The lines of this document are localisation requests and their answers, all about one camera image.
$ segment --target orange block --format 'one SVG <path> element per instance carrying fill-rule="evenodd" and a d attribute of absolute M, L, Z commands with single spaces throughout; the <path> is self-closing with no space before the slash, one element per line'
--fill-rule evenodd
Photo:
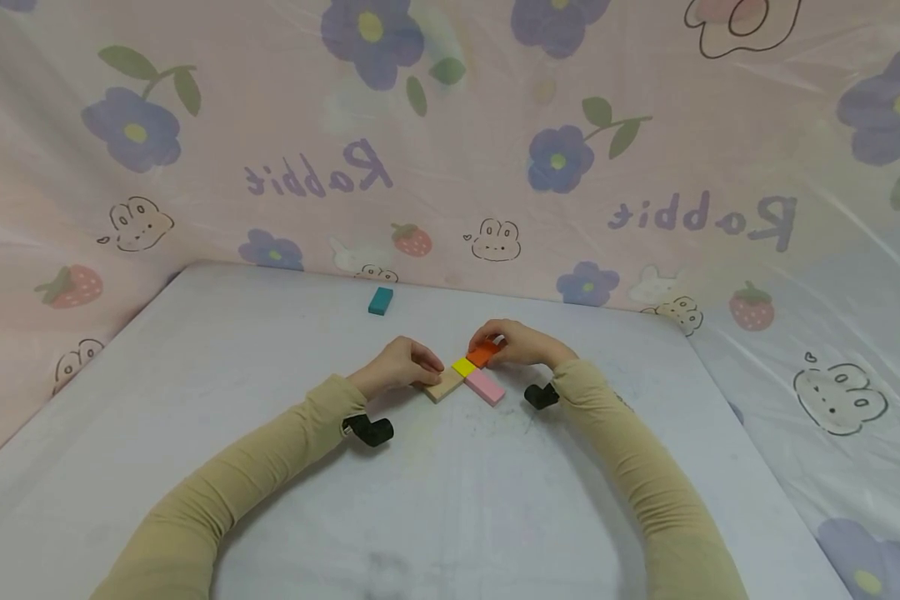
<path fill-rule="evenodd" d="M 483 340 L 480 342 L 480 346 L 474 348 L 473 352 L 467 355 L 467 360 L 476 365 L 477 368 L 483 368 L 487 366 L 490 356 L 499 352 L 500 347 L 496 343 Z"/>

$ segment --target natural wood block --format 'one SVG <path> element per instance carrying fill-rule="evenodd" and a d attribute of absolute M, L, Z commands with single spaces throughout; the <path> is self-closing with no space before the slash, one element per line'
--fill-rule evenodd
<path fill-rule="evenodd" d="M 440 373 L 440 382 L 437 385 L 421 387 L 423 387 L 423 392 L 433 401 L 433 404 L 437 404 L 450 392 L 460 387 L 462 383 L 463 375 L 454 370 L 454 368 L 448 368 L 443 373 Z"/>

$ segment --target wooden block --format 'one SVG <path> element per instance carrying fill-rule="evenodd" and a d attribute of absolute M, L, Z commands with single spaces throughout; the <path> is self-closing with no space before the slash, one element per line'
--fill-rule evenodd
<path fill-rule="evenodd" d="M 500 347 L 496 343 L 483 340 L 479 346 L 473 349 L 473 352 L 467 355 L 467 360 L 473 363 L 476 368 L 483 368 L 487 366 L 490 356 L 499 352 Z"/>
<path fill-rule="evenodd" d="M 370 301 L 367 312 L 381 316 L 386 314 L 391 298 L 393 298 L 393 290 L 385 287 L 378 287 L 376 294 L 373 295 L 373 299 Z"/>
<path fill-rule="evenodd" d="M 490 406 L 496 406 L 500 400 L 504 398 L 506 391 L 497 385 L 497 382 L 490 379 L 489 375 L 475 368 L 473 372 L 467 375 L 467 386 L 477 393 L 477 396 L 486 400 Z"/>
<path fill-rule="evenodd" d="M 468 361 L 466 358 L 462 358 L 452 365 L 452 370 L 462 374 L 466 378 L 470 373 L 476 371 L 477 368 L 474 366 L 473 362 Z"/>
<path fill-rule="evenodd" d="M 440 373 L 440 382 L 437 385 L 420 387 L 423 387 L 423 392 L 430 397 L 433 404 L 437 404 L 450 392 L 460 387 L 460 384 L 462 383 L 463 375 L 454 371 L 452 368 L 448 368 L 443 373 Z"/>

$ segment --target bunny face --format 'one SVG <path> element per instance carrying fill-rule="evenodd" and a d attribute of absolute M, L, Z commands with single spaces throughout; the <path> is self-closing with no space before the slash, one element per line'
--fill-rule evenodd
<path fill-rule="evenodd" d="M 673 302 L 665 302 L 655 308 L 644 308 L 640 312 L 661 315 L 678 324 L 683 335 L 690 337 L 703 324 L 703 313 L 689 296 L 681 296 Z"/>
<path fill-rule="evenodd" d="M 872 390 L 866 372 L 850 362 L 827 371 L 806 368 L 793 378 L 793 390 L 812 421 L 835 436 L 859 433 L 888 409 L 884 394 Z"/>
<path fill-rule="evenodd" d="M 490 262 L 513 260 L 520 255 L 520 230 L 511 221 L 483 219 L 480 234 L 473 240 L 470 252 L 474 257 Z"/>
<path fill-rule="evenodd" d="M 117 229 L 117 248 L 138 253 L 153 248 L 173 228 L 173 220 L 145 197 L 134 196 L 126 204 L 110 209 L 110 222 Z"/>
<path fill-rule="evenodd" d="M 704 57 L 761 52 L 783 44 L 797 25 L 800 0 L 692 0 L 684 24 L 700 28 Z"/>
<path fill-rule="evenodd" d="M 67 352 L 57 361 L 57 383 L 53 385 L 53 393 L 63 390 L 63 386 L 70 383 L 73 377 L 84 365 L 88 364 L 94 356 L 103 350 L 103 344 L 97 340 L 83 340 L 79 343 L 76 352 Z"/>
<path fill-rule="evenodd" d="M 396 277 L 396 273 L 388 270 L 381 269 L 376 265 L 363 265 L 363 268 L 355 274 L 355 278 L 361 279 L 374 279 L 376 282 L 386 282 L 386 283 L 397 283 L 400 280 L 400 277 Z"/>
<path fill-rule="evenodd" d="M 640 283 L 627 290 L 627 296 L 635 303 L 657 304 L 663 302 L 677 285 L 680 272 L 676 277 L 660 277 L 657 267 L 647 265 L 640 272 Z"/>

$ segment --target sleeve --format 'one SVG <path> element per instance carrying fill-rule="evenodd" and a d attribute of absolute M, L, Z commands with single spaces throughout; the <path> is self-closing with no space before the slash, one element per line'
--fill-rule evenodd
<path fill-rule="evenodd" d="M 206 600 L 221 538 L 343 440 L 367 400 L 332 375 L 304 403 L 225 448 L 153 507 L 91 600 Z"/>
<path fill-rule="evenodd" d="M 563 410 L 601 456 L 646 539 L 647 598 L 746 600 L 716 524 L 690 481 L 638 416 L 582 360 L 553 374 Z"/>

